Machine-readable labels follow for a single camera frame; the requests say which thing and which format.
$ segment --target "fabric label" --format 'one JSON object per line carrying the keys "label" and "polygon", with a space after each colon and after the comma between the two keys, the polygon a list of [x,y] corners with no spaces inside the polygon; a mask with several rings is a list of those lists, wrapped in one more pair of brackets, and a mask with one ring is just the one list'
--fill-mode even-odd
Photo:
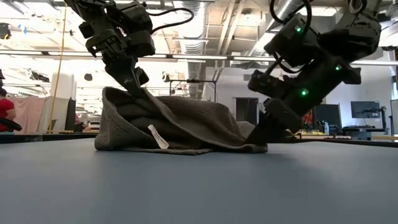
{"label": "fabric label", "polygon": [[167,141],[164,140],[164,139],[162,138],[162,136],[160,136],[160,134],[156,131],[155,126],[149,125],[149,126],[148,126],[148,129],[149,129],[149,131],[151,131],[152,135],[154,136],[154,138],[155,138],[157,144],[159,145],[159,147],[160,147],[161,149],[167,149],[167,148],[169,148],[169,144],[168,144]]}

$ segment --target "tabletop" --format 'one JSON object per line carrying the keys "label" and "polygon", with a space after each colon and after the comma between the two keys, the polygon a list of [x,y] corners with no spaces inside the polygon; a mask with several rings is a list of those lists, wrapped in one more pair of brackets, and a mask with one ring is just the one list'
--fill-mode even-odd
{"label": "tabletop", "polygon": [[267,154],[0,145],[2,224],[398,223],[398,149],[270,144]]}

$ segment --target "towel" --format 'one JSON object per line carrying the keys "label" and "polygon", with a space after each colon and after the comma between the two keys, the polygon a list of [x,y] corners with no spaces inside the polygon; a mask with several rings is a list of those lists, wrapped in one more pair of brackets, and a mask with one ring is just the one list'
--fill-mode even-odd
{"label": "towel", "polygon": [[134,98],[106,87],[95,148],[199,155],[211,151],[261,153],[267,147],[245,144],[254,126],[238,123],[222,104],[179,96]]}

